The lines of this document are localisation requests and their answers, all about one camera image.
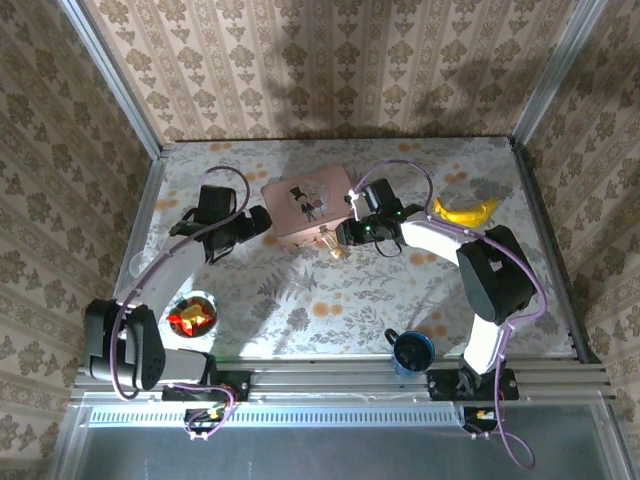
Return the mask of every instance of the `blue mug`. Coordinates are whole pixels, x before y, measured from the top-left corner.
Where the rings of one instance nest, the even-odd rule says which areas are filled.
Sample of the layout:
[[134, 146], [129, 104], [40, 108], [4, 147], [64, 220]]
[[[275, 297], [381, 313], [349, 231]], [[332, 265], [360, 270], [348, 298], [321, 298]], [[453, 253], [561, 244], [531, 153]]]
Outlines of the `blue mug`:
[[393, 346], [393, 365], [398, 375], [420, 375], [436, 357], [433, 342], [423, 333], [404, 332], [398, 335], [395, 330], [387, 328], [384, 337]]

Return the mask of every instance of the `banana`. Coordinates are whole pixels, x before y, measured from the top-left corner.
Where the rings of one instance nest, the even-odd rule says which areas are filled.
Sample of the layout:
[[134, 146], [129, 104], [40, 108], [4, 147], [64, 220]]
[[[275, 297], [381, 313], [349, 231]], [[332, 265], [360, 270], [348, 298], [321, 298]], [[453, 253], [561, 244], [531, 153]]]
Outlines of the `banana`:
[[445, 220], [465, 227], [479, 227], [487, 220], [498, 206], [498, 200], [495, 198], [482, 202], [468, 210], [447, 210], [442, 206], [439, 198], [433, 202], [433, 211]]

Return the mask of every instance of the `table surface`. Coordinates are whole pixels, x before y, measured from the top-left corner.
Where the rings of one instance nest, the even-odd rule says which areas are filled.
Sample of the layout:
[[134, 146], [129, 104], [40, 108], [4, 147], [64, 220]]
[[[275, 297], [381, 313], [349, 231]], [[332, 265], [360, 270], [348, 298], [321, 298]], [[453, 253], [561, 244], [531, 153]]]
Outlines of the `table surface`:
[[[509, 351], [522, 355], [572, 356], [565, 322], [534, 228], [515, 158], [506, 138], [288, 140], [184, 143], [166, 160], [142, 262], [150, 261], [169, 229], [197, 204], [200, 174], [215, 165], [240, 169], [251, 184], [249, 206], [264, 205], [260, 189], [285, 178], [341, 164], [354, 184], [381, 160], [410, 159], [433, 178], [434, 196], [459, 209], [489, 198], [500, 204], [483, 228], [511, 228], [549, 297], [547, 314], [514, 333]], [[428, 185], [411, 167], [390, 166], [386, 177], [404, 205], [424, 202]], [[207, 183], [230, 186], [242, 198], [241, 180], [215, 172]], [[460, 354], [473, 312], [457, 267], [426, 251], [405, 248], [396, 258], [373, 246], [350, 249], [347, 262], [322, 245], [290, 252], [269, 231], [236, 246], [215, 266], [203, 266], [182, 286], [211, 292], [219, 323], [207, 335], [184, 339], [166, 314], [160, 332], [166, 348], [210, 351], [222, 356], [271, 358], [334, 354], [389, 354], [383, 331], [418, 330], [433, 339], [438, 355]], [[537, 309], [534, 299], [526, 311]]]

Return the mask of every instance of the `red object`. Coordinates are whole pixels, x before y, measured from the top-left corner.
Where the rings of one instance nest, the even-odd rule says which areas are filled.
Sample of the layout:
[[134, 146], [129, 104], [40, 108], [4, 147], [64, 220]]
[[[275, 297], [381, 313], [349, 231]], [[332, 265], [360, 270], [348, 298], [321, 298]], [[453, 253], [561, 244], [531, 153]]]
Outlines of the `red object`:
[[[197, 299], [191, 300], [186, 308], [189, 308], [189, 307], [191, 307], [193, 305], [200, 305], [200, 307], [202, 308], [202, 313], [204, 313], [207, 316], [206, 321], [201, 323], [198, 326], [203, 326], [203, 325], [206, 325], [208, 323], [215, 322], [216, 319], [213, 316], [213, 312], [206, 306], [206, 304], [204, 302], [202, 302], [200, 300], [197, 300]], [[191, 325], [191, 322], [183, 320], [183, 318], [180, 315], [181, 313], [182, 312], [174, 313], [172, 315], [169, 315], [167, 317], [167, 320], [169, 321], [169, 323], [174, 323], [174, 324], [179, 325], [184, 333], [186, 333], [187, 335], [192, 337], [193, 336], [193, 325]]]

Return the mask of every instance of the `floral tablecloth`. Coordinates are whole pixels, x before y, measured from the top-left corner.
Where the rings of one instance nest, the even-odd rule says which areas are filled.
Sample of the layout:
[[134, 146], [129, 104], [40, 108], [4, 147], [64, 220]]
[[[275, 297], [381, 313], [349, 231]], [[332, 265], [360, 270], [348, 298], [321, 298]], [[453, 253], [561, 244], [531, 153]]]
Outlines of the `floral tablecloth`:
[[[515, 332], [511, 352], [568, 356], [572, 347], [554, 286], [525, 200], [515, 159], [505, 138], [301, 140], [185, 143], [167, 160], [165, 177], [147, 237], [143, 262], [158, 252], [168, 232], [197, 203], [200, 174], [214, 165], [244, 172], [251, 184], [249, 205], [264, 205], [262, 186], [341, 164], [351, 180], [381, 160], [420, 162], [433, 177], [435, 195], [449, 208], [465, 208], [489, 198], [500, 205], [487, 227], [510, 227], [549, 296], [549, 312]], [[390, 166], [386, 177], [404, 205], [423, 202], [427, 182], [405, 166]], [[210, 184], [231, 186], [242, 198], [241, 180], [214, 173]], [[471, 332], [473, 312], [457, 268], [425, 251], [405, 248], [396, 258], [381, 257], [373, 246], [351, 249], [346, 263], [322, 246], [290, 252], [273, 232], [243, 245], [215, 266], [202, 267], [181, 288], [211, 292], [219, 323], [207, 335], [178, 337], [166, 321], [160, 331], [167, 348], [211, 351], [217, 355], [388, 354], [386, 328], [419, 330], [439, 355], [459, 354]], [[537, 308], [532, 301], [529, 310]]]

